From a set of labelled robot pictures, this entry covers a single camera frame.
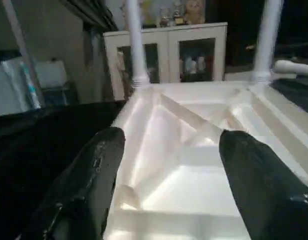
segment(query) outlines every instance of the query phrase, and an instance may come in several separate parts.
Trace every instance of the black surface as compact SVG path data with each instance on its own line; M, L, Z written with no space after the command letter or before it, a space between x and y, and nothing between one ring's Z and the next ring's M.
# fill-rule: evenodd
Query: black surface
M219 153L252 240L308 240L308 187L269 146L225 130Z
M124 102L0 116L0 239L14 240L55 178Z
M120 128L95 135L54 181L21 240L98 240L125 145Z
M299 78L278 79L272 82L271 87L308 112L308 84L298 82Z

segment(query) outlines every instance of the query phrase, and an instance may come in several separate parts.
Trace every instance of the figurine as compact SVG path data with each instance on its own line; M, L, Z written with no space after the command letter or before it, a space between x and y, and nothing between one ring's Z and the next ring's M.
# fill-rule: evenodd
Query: figurine
M191 62L191 66L190 66L190 74L196 74L197 68L198 68L198 65L197 65L196 61L193 60Z
M184 70L183 70L183 61L180 59L179 60L179 74L180 75L183 75L183 72L184 72Z
M168 7L161 7L159 10L160 22L159 25L164 28L168 27L171 21L171 10Z
M187 24L203 24L203 0L187 0L185 20Z
M183 25L184 24L184 19L182 17L183 4L181 3L180 0L175 0L173 4L174 4L173 20L175 22L175 25Z
M185 59L185 73L189 73L192 70L192 58L190 56L188 56Z
M197 69L198 71L202 72L206 68L205 59L203 56L198 57L197 59Z
M117 52L117 69L120 72L124 72L126 70L125 68L125 62L124 62L124 53L122 51Z

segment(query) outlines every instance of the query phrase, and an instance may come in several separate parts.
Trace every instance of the glass cabinet door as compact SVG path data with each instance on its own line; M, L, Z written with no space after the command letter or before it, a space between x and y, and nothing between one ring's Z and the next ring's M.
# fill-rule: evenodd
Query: glass cabinet door
M214 80L215 38L179 42L181 83Z
M169 41L163 30L142 33L147 74L152 84L169 82ZM127 99L132 93L133 80L129 32L105 33L104 40L114 98Z
M144 45L147 74L151 84L160 83L158 45L150 43ZM117 48L117 68L123 82L124 96L128 98L132 93L133 62L130 46Z
M226 25L189 26L188 29L170 31L168 34L170 82L223 80Z

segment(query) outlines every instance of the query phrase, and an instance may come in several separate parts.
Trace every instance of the gray wall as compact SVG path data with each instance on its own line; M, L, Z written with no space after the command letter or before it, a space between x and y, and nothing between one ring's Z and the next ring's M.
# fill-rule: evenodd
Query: gray wall
M38 61L64 62L82 103L94 100L93 73L84 63L83 22L59 0L13 0L30 53ZM0 50L17 49L0 1Z

